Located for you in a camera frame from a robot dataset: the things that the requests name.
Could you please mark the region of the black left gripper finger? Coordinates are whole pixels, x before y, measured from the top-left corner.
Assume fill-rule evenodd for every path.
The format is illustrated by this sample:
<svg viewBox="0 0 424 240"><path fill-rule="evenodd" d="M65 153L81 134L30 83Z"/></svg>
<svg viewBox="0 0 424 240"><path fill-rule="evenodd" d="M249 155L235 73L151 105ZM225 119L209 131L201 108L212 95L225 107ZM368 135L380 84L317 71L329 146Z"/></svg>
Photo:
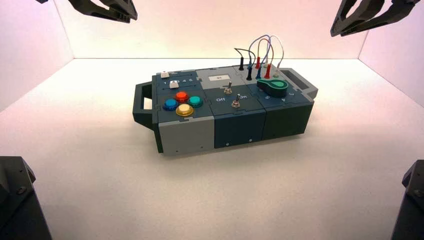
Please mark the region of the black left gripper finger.
<svg viewBox="0 0 424 240"><path fill-rule="evenodd" d="M106 16L106 8L96 5L91 0L69 0L72 7L83 15L102 18L111 21L122 23L130 23L131 20L113 20L111 17Z"/></svg>
<svg viewBox="0 0 424 240"><path fill-rule="evenodd" d="M138 19L138 13L132 0L100 0L109 7L106 16L116 21L130 21Z"/></svg>

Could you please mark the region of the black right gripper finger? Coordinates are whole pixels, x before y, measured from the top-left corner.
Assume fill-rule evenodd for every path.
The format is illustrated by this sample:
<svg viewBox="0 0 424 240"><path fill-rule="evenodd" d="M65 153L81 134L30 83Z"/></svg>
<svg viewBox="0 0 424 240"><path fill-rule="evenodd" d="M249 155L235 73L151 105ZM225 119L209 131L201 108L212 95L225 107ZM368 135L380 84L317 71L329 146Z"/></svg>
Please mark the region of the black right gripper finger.
<svg viewBox="0 0 424 240"><path fill-rule="evenodd" d="M374 19L378 22L378 25L371 29L399 22L407 17L419 2L419 0L392 0L390 7L385 12L381 15L377 15L378 13L375 15Z"/></svg>
<svg viewBox="0 0 424 240"><path fill-rule="evenodd" d="M349 14L356 0L343 0L336 13L330 35L347 36L377 27L378 22L374 19L384 5L384 0L361 0L357 8Z"/></svg>

